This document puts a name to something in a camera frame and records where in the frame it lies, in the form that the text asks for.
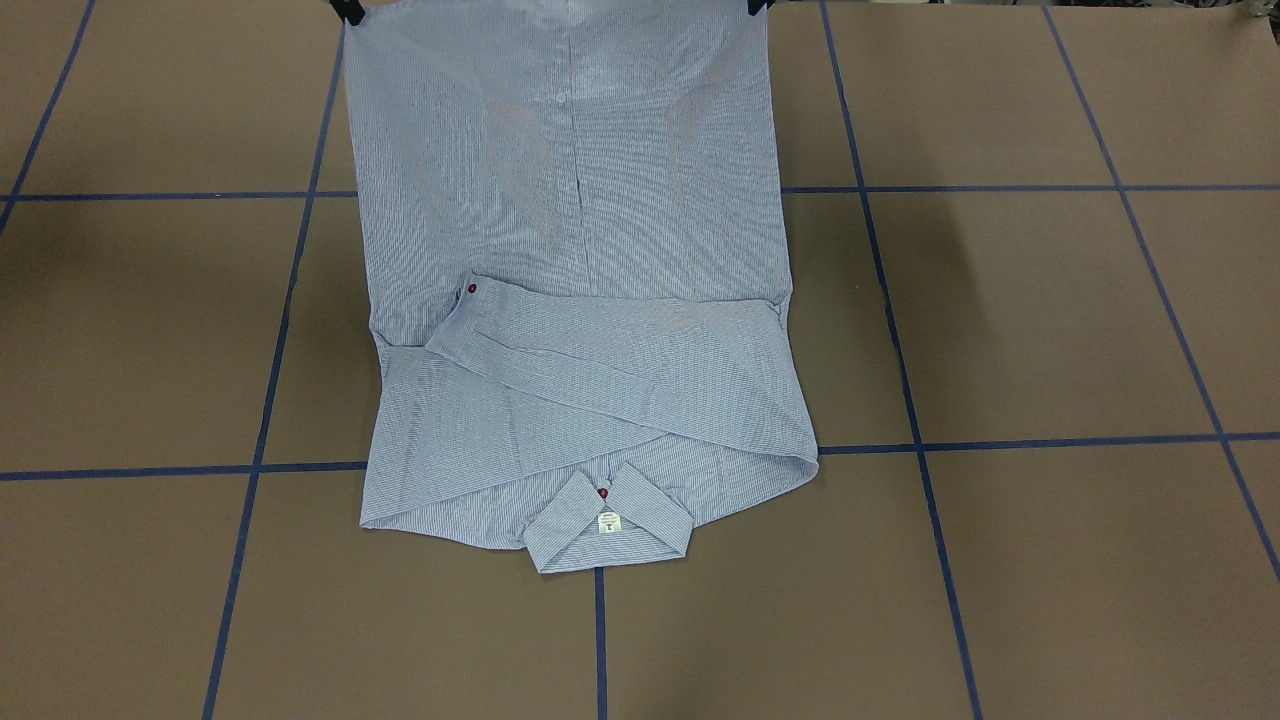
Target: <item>clothing label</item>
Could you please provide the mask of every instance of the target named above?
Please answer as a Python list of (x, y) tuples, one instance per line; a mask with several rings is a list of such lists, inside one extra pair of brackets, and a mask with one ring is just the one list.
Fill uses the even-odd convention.
[(602, 533), (616, 533), (622, 529), (622, 518), (617, 512), (600, 512), (598, 520)]

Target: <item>shirt front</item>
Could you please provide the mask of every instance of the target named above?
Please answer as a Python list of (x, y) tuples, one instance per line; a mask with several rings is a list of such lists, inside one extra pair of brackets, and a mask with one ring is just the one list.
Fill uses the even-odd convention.
[(383, 393), (361, 524), (682, 557), (810, 479), (764, 18), (406, 0), (347, 28)]

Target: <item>blue tape line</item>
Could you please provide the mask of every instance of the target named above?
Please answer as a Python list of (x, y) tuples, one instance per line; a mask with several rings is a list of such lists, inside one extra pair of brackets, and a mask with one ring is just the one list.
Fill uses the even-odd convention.
[(878, 184), (870, 193), (896, 192), (1110, 192), (1110, 184)]
[(964, 619), (960, 615), (960, 600), (956, 596), (955, 580), (951, 575), (951, 559), (947, 553), (946, 538), (942, 533), (942, 519), (938, 516), (938, 505), (933, 493), (933, 480), (929, 477), (929, 464), (920, 439), (920, 423), (915, 414), (915, 401), (911, 397), (911, 382), (906, 372), (906, 356), (902, 352), (902, 343), (897, 333), (897, 320), (893, 318), (893, 300), (888, 288), (888, 279), (884, 274), (884, 261), (881, 255), (879, 240), (876, 234), (876, 220), (872, 215), (870, 197), (867, 193), (867, 181), (863, 176), (861, 156), (858, 152), (858, 138), (854, 135), (854, 122), (849, 111), (849, 101), (845, 97), (844, 76), (840, 72), (840, 58), (836, 54), (836, 41), (831, 35), (831, 18), (827, 13), (827, 3), (818, 4), (822, 13), (822, 29), (827, 38), (827, 53), (831, 55), (831, 69), (836, 77), (836, 92), (840, 97), (840, 113), (845, 120), (845, 135), (849, 138), (849, 152), (854, 161), (854, 177), (858, 181), (858, 197), (863, 206), (863, 215), (867, 220), (867, 237), (872, 247), (872, 258), (876, 264), (876, 279), (879, 281), (881, 292), (884, 296), (884, 318), (888, 324), (890, 340), (893, 343), (893, 352), (897, 355), (897, 370), (902, 382), (902, 401), (906, 405), (906, 418), (911, 425), (911, 441), (915, 447), (915, 460), (920, 470), (920, 484), (924, 489), (924, 500), (929, 510), (929, 524), (933, 527), (933, 544), (938, 553), (938, 565), (942, 571), (942, 583), (947, 592), (947, 605), (951, 607), (951, 624), (955, 629), (956, 646), (960, 651), (960, 662), (964, 670), (965, 687), (969, 691), (969, 706), (974, 720), (982, 720), (982, 702), (978, 698), (978, 682), (974, 678), (973, 662), (969, 657), (969, 641), (964, 630)]
[[(947, 193), (947, 192), (1111, 192), (1114, 184), (879, 184), (864, 188), (877, 193)], [(1268, 192), (1280, 184), (1129, 184), (1129, 192)], [(851, 184), (790, 186), (783, 195), (856, 195)], [(128, 200), (288, 200), (305, 199), (305, 190), (230, 191), (230, 192), (65, 192), (37, 195), (0, 195), (0, 202), (109, 202)], [(355, 190), (319, 190), (314, 197), (358, 197)]]
[(193, 475), (243, 475), (252, 465), (200, 465), (178, 468), (102, 468), (87, 470), (19, 470), (0, 473), (0, 482), (81, 480), (99, 478), (169, 478)]
[[(1130, 192), (1258, 192), (1280, 191), (1280, 184), (1129, 184)], [(851, 184), (790, 186), (782, 195), (872, 195), (900, 192), (1112, 192), (1115, 184), (873, 184), (859, 188)]]
[[(284, 309), (280, 311), (280, 329), (275, 336), (275, 355), (271, 359), (271, 375), (266, 384), (266, 398), (262, 401), (262, 424), (253, 450), (253, 465), (261, 465), (266, 452), (266, 437), (271, 424), (271, 409), (275, 405), (275, 389), (280, 379), (280, 365), (284, 361), (284, 345), (289, 334), (289, 309), (293, 304), (293, 288), (298, 283), (298, 265), (306, 249), (307, 231), (311, 225), (311, 209), (315, 206), (316, 186), (320, 183), (320, 161), (324, 158), (325, 138), (329, 136), (329, 118), (333, 115), (333, 102), (338, 94), (338, 77), (342, 72), (343, 35), (338, 36), (338, 50), (334, 54), (333, 74), (329, 78), (329, 96), (325, 99), (324, 115), (320, 120), (320, 137), (316, 140), (315, 160), (311, 164), (311, 182), (307, 184), (307, 201), (302, 209), (302, 222), (298, 227), (298, 241), (293, 251), (293, 266), (289, 270), (289, 284), (284, 292)], [(209, 671), (209, 689), (205, 693), (204, 720), (212, 720), (214, 703), (218, 701), (218, 684), (221, 680), (223, 660), (227, 655), (227, 638), (230, 634), (232, 615), (236, 611), (236, 593), (239, 589), (241, 569), (244, 564), (244, 547), (248, 543), (250, 523), (253, 519), (253, 502), (257, 498), (260, 471), (248, 477), (244, 488), (244, 507), (241, 511), (239, 534), (236, 538), (236, 553), (232, 557), (232, 573), (227, 583), (227, 600), (223, 603), (223, 618), (218, 628), (218, 644), (214, 648), (214, 662)]]
[(1280, 184), (1125, 184), (1128, 192), (1257, 192), (1280, 190)]
[(858, 188), (849, 184), (783, 187), (782, 195), (852, 195)]
[(18, 177), (13, 181), (13, 190), (5, 200), (4, 210), (0, 211), (0, 234), (4, 234), (4, 228), (9, 224), (9, 215), (13, 214), (13, 206), (18, 201), (18, 195), (22, 193), (22, 184), (27, 182), (27, 173), (31, 172), (31, 164), (36, 159), (36, 149), (40, 147), (40, 141), (45, 137), (45, 129), (49, 128), (49, 119), (54, 117), (54, 106), (58, 105), (58, 99), (63, 95), (63, 87), (67, 86), (67, 77), (72, 73), (72, 64), (76, 63), (76, 55), (79, 54), (81, 42), (84, 41), (84, 28), (88, 27), (88, 19), (93, 15), (93, 1), (95, 0), (88, 0), (88, 3), (84, 4), (84, 13), (81, 15), (81, 24), (76, 28), (76, 40), (72, 42), (70, 51), (67, 53), (67, 61), (63, 63), (63, 72), (58, 76), (58, 83), (54, 85), (54, 92), (49, 96), (49, 104), (45, 105), (45, 113), (40, 117), (40, 123), (36, 126), (36, 135), (31, 136), (31, 145), (27, 146), (27, 156), (22, 159), (22, 167), (18, 169)]
[(20, 202), (106, 202), (125, 200), (280, 200), (306, 197), (306, 191), (280, 192), (86, 192), (23, 195)]
[(1231, 442), (1280, 439), (1280, 433), (1226, 433), (1226, 439)]
[[(1226, 433), (1231, 442), (1275, 442), (1280, 432)], [(961, 442), (925, 442), (920, 450), (925, 452), (969, 452), (978, 450), (1037, 450), (1052, 447), (1116, 447), (1143, 445), (1187, 445), (1198, 442), (1219, 442), (1216, 434), (1172, 434), (1172, 436), (1128, 436), (1128, 437), (1085, 437), (1085, 438), (1033, 438), (1033, 439), (989, 439)], [(818, 455), (888, 455), (915, 452), (914, 443), (900, 442), (890, 445), (827, 445), (818, 448)], [(264, 462), (261, 465), (174, 465), (166, 468), (92, 468), (83, 470), (10, 470), (0, 471), (0, 482), (27, 480), (74, 480), (101, 478), (182, 478), (195, 475), (243, 475), (247, 473), (334, 473), (364, 471), (369, 462), (364, 460), (332, 462)]]
[(604, 642), (604, 568), (595, 569), (595, 716), (609, 719), (609, 671)]
[(1160, 302), (1165, 306), (1165, 314), (1169, 315), (1169, 322), (1174, 327), (1174, 334), (1178, 336), (1178, 345), (1183, 348), (1183, 357), (1187, 359), (1187, 365), (1192, 370), (1192, 378), (1196, 380), (1196, 388), (1199, 391), (1201, 400), (1204, 402), (1204, 410), (1208, 413), (1210, 421), (1213, 424), (1213, 432), (1219, 442), (1222, 445), (1222, 454), (1226, 456), (1226, 464), (1231, 468), (1231, 475), (1235, 478), (1235, 486), (1239, 488), (1240, 497), (1244, 500), (1244, 506), (1248, 509), (1249, 518), (1253, 520), (1253, 528), (1257, 530), (1258, 539), (1262, 542), (1262, 548), (1266, 551), (1267, 559), (1271, 561), (1271, 571), (1275, 574), (1276, 580), (1280, 580), (1280, 557), (1276, 556), (1275, 546), (1271, 543), (1271, 536), (1267, 534), (1267, 528), (1262, 523), (1262, 515), (1258, 512), (1258, 507), (1253, 502), (1253, 493), (1249, 492), (1249, 486), (1244, 480), (1244, 473), (1240, 471), (1240, 465), (1235, 460), (1235, 452), (1231, 451), (1230, 437), (1222, 429), (1222, 421), (1217, 415), (1217, 410), (1213, 407), (1213, 400), (1210, 397), (1208, 386), (1204, 383), (1204, 377), (1201, 374), (1199, 365), (1196, 363), (1196, 356), (1192, 354), (1190, 342), (1188, 342), (1187, 334), (1183, 332), (1181, 323), (1178, 322), (1178, 314), (1174, 311), (1174, 304), (1169, 297), (1169, 292), (1165, 290), (1165, 282), (1160, 278), (1160, 270), (1156, 268), (1156, 259), (1151, 254), (1151, 249), (1147, 246), (1147, 237), (1142, 232), (1142, 225), (1138, 224), (1138, 215), (1134, 213), (1133, 205), (1129, 202), (1129, 193), (1120, 182), (1120, 173), (1116, 170), (1115, 161), (1107, 149), (1107, 142), (1102, 137), (1102, 128), (1098, 127), (1098, 120), (1093, 115), (1093, 109), (1089, 106), (1089, 101), (1084, 96), (1084, 87), (1080, 85), (1080, 78), (1075, 73), (1075, 65), (1071, 64), (1071, 56), (1066, 51), (1062, 36), (1057, 32), (1057, 24), (1053, 22), (1053, 14), (1050, 13), (1047, 6), (1041, 6), (1041, 12), (1044, 14), (1044, 22), (1048, 23), (1050, 33), (1052, 33), (1053, 42), (1057, 45), (1057, 51), (1061, 54), (1062, 63), (1066, 65), (1066, 73), (1071, 77), (1071, 85), (1075, 87), (1075, 95), (1079, 97), (1080, 105), (1084, 108), (1084, 115), (1089, 119), (1089, 127), (1093, 128), (1093, 136), (1098, 141), (1098, 149), (1102, 151), (1102, 159), (1106, 160), (1107, 169), (1111, 172), (1111, 179), (1115, 181), (1115, 191), (1120, 193), (1120, 201), (1124, 204), (1124, 211), (1129, 217), (1129, 225), (1133, 228), (1133, 234), (1138, 240), (1138, 247), (1142, 250), (1142, 258), (1147, 263), (1147, 270), (1151, 273), (1151, 281), (1155, 283), (1156, 292), (1160, 295)]
[(895, 445), (831, 445), (818, 448), (818, 455), (887, 455), (891, 452), (915, 452), (915, 445), (909, 442)]

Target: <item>striped shirt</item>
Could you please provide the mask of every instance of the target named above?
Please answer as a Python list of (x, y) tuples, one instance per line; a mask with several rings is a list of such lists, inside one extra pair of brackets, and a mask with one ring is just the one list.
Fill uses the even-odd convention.
[(362, 527), (648, 562), (814, 475), (763, 17), (407, 0), (346, 47), (383, 374)]

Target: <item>black clip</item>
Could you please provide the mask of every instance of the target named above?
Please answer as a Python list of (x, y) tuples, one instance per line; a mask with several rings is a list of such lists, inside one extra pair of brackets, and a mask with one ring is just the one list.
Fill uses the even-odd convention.
[(365, 19), (365, 9), (360, 5), (360, 0), (329, 0), (329, 4), (333, 5), (338, 17), (352, 27), (358, 26), (360, 20)]

